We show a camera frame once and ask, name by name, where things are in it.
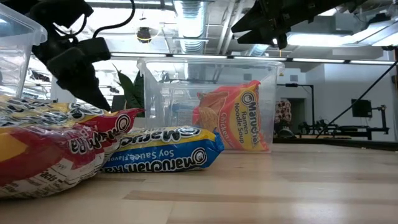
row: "air vent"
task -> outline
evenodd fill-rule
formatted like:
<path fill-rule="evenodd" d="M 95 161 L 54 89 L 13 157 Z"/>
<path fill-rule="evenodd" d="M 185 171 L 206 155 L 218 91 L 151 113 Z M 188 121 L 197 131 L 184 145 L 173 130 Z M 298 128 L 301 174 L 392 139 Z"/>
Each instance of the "air vent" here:
<path fill-rule="evenodd" d="M 291 82 L 298 82 L 299 81 L 299 76 L 298 75 L 290 75 L 290 81 Z"/>

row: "maruchan ramen package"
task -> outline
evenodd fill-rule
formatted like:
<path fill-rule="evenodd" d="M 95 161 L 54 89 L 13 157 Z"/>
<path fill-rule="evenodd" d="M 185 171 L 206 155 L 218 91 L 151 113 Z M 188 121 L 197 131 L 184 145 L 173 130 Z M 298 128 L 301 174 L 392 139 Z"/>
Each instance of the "maruchan ramen package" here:
<path fill-rule="evenodd" d="M 224 145 L 218 133 L 189 126 L 134 131 L 105 163 L 105 172 L 178 172 L 210 166 Z"/>
<path fill-rule="evenodd" d="M 0 96 L 0 198 L 37 198 L 94 176 L 142 110 Z"/>
<path fill-rule="evenodd" d="M 193 110 L 193 125 L 216 129 L 225 149 L 268 151 L 261 133 L 259 84 L 253 80 L 249 84 L 221 86 L 210 93 L 199 93 L 200 104 Z"/>

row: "orange ramen package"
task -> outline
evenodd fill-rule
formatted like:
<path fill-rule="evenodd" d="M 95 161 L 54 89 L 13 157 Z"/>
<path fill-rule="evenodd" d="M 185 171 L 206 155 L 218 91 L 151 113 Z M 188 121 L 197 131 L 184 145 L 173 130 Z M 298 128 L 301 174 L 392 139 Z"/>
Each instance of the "orange ramen package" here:
<path fill-rule="evenodd" d="M 198 93 L 200 104 L 193 110 L 193 125 L 216 129 L 226 150 L 268 151 L 261 133 L 260 82 L 221 86 L 210 93 Z"/>
<path fill-rule="evenodd" d="M 0 95 L 0 198 L 38 198 L 94 176 L 143 110 Z"/>

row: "black cable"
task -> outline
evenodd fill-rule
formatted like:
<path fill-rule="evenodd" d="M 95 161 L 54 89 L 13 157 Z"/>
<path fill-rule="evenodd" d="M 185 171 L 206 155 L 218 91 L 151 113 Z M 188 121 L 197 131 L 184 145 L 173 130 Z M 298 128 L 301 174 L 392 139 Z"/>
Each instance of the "black cable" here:
<path fill-rule="evenodd" d="M 360 19 L 359 16 L 358 16 L 357 14 L 354 14 L 354 16 L 355 16 L 359 21 L 361 21 L 361 22 L 363 22 L 363 23 L 368 23 L 368 22 L 363 21 L 362 19 Z"/>
<path fill-rule="evenodd" d="M 122 27 L 122 26 L 125 26 L 126 24 L 128 24 L 132 20 L 132 18 L 134 17 L 134 15 L 136 13 L 136 4 L 134 3 L 134 0 L 130 0 L 130 1 L 131 1 L 131 15 L 122 23 L 98 28 L 94 32 L 93 38 L 97 37 L 98 33 L 101 32 L 102 30 L 115 29 L 115 28 L 119 28 L 119 27 Z"/>
<path fill-rule="evenodd" d="M 362 98 L 383 78 L 385 77 L 391 69 L 393 69 L 397 65 L 398 61 L 395 61 L 351 106 L 349 106 L 347 109 L 345 109 L 341 114 L 339 114 L 335 119 L 330 121 L 328 123 L 328 126 L 331 125 L 333 122 L 335 122 L 337 119 L 339 119 L 343 114 L 345 114 L 347 111 L 349 111 L 359 100 L 362 100 Z M 317 135 L 316 138 L 319 138 L 319 136 L 324 132 L 324 129 L 321 130 L 321 132 Z"/>
<path fill-rule="evenodd" d="M 60 30 L 60 29 L 59 29 L 58 27 L 56 27 L 56 26 L 54 26 L 54 28 L 55 28 L 56 31 L 58 31 L 58 32 L 60 32 L 61 34 L 64 34 L 64 35 L 66 35 L 66 36 L 76 36 L 76 35 L 78 35 L 79 33 L 81 33 L 81 32 L 83 31 L 83 29 L 85 29 L 86 25 L 87 25 L 87 16 L 84 16 L 83 23 L 82 23 L 82 25 L 81 25 L 81 27 L 80 27 L 80 30 L 78 30 L 78 31 L 77 31 L 76 33 L 74 33 L 74 34 L 67 34 L 66 32 Z"/>

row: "metal frame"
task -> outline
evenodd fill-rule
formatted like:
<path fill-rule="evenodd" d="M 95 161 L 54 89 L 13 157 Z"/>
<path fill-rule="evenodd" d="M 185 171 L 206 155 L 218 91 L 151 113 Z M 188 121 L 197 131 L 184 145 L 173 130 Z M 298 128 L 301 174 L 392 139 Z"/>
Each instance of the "metal frame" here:
<path fill-rule="evenodd" d="M 361 149 L 375 149 L 396 152 L 398 142 L 385 141 L 357 141 L 345 139 L 284 139 L 274 138 L 274 144 L 326 144 L 331 146 L 356 147 Z"/>

